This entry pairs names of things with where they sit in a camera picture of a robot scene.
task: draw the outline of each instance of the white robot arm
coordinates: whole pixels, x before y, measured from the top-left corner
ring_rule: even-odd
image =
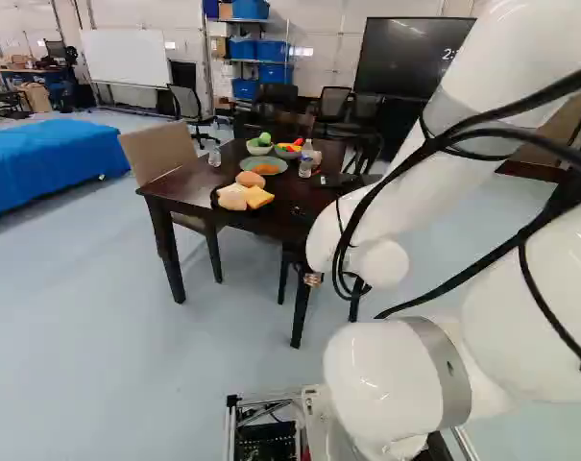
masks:
[[[426,107],[424,122],[439,134],[578,69],[581,0],[493,2]],[[564,103],[561,98],[497,125],[537,128]],[[423,143],[417,123],[389,172]],[[480,138],[455,147],[498,157],[518,145]],[[402,279],[409,259],[394,236],[445,211],[499,164],[438,152],[388,183],[355,229],[345,270],[375,287]],[[344,196],[338,209],[333,204],[318,217],[307,240],[314,270],[328,270],[342,229],[371,188]],[[462,312],[460,321],[355,324],[331,339],[324,360],[331,403],[370,460],[409,459],[425,434],[508,411],[520,399],[581,400],[581,206],[478,275]]]

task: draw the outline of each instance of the fruit bowl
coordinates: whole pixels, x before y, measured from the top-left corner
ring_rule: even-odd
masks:
[[[295,152],[289,152],[284,149],[286,146],[293,146],[295,148]],[[285,160],[292,160],[294,158],[299,158],[301,156],[301,146],[295,146],[294,144],[290,144],[287,142],[280,142],[279,144],[275,145],[275,153],[279,158],[283,158]]]
[[[271,149],[273,148],[273,145],[264,147],[259,146],[257,137],[255,137],[254,139],[250,139],[248,142],[245,143],[245,146],[248,148],[248,152],[252,156],[266,156],[269,152],[271,152]]]

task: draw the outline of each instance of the blue bed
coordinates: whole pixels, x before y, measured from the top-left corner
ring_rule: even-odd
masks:
[[[0,131],[0,212],[68,185],[130,169],[112,127],[49,120]]]

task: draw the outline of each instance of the monitor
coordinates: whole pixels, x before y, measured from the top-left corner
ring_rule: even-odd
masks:
[[[354,91],[428,100],[475,19],[369,17]]]
[[[49,57],[66,59],[66,45],[63,44],[63,41],[44,40],[44,44],[47,46]]]
[[[196,62],[171,61],[173,85],[196,89]]]

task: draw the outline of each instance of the plastic bottle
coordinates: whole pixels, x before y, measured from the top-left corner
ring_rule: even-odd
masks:
[[[311,153],[313,152],[313,144],[311,143],[311,139],[307,139],[305,141],[305,143],[303,144],[303,149],[301,150],[301,152],[303,154],[305,154],[306,156],[313,158],[313,156],[311,155]]]
[[[209,165],[217,168],[222,164],[222,153],[220,152],[220,146],[215,146],[212,151],[209,152]]]
[[[310,178],[312,165],[313,158],[311,158],[305,152],[303,152],[303,154],[301,155],[301,163],[299,164],[299,177]]]

